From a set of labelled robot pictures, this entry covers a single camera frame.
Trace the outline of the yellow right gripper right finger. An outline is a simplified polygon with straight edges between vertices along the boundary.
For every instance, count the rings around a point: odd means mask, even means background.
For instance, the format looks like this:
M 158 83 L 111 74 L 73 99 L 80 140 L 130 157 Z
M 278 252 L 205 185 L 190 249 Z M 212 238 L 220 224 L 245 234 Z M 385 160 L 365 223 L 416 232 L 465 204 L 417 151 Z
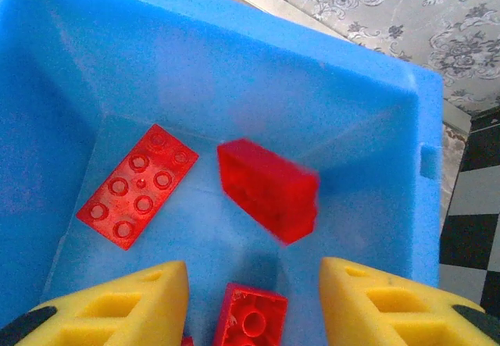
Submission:
M 330 345 L 485 345 L 454 310 L 472 301 L 340 258 L 320 263 L 320 302 Z

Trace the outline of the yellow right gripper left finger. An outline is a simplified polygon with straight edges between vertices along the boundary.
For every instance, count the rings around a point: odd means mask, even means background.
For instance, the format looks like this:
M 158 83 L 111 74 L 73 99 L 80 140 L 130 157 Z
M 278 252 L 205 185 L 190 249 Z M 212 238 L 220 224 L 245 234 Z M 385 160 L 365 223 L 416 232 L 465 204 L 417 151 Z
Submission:
M 53 298 L 1 329 L 3 345 L 179 345 L 188 310 L 173 261 Z

